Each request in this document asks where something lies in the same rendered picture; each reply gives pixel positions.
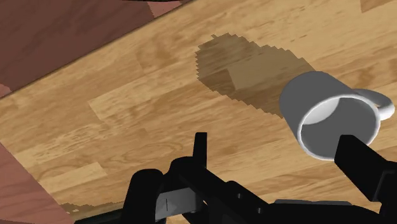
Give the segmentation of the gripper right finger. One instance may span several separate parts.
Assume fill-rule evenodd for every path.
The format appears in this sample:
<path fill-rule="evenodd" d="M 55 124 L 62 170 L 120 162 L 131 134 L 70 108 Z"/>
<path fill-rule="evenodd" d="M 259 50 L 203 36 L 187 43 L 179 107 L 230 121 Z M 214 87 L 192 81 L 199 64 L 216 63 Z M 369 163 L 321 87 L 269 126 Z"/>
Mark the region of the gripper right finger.
<path fill-rule="evenodd" d="M 354 135 L 340 136 L 334 162 L 370 202 L 381 203 L 381 217 L 397 224 L 397 162 L 386 160 Z"/>

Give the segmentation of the white mug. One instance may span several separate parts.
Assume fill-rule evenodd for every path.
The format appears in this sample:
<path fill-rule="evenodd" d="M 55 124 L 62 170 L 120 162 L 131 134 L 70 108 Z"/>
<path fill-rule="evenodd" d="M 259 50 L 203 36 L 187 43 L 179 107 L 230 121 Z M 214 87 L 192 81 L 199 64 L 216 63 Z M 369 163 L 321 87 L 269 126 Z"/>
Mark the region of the white mug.
<path fill-rule="evenodd" d="M 341 135 L 371 144 L 381 122 L 393 116 L 395 105 L 384 94 L 350 88 L 328 73 L 311 71 L 286 84 L 279 109 L 304 152 L 333 160 Z"/>

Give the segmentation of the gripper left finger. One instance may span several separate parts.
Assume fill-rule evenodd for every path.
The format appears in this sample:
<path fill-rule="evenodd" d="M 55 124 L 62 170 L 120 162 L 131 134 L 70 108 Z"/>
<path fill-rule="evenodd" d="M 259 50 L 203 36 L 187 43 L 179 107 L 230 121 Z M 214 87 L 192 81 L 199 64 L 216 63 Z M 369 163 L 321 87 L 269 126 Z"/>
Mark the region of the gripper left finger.
<path fill-rule="evenodd" d="M 235 181 L 207 170 L 207 133 L 195 134 L 193 155 L 176 158 L 169 171 L 137 171 L 130 180 L 122 224 L 165 224 L 183 215 L 189 224 L 266 224 L 270 206 Z"/>

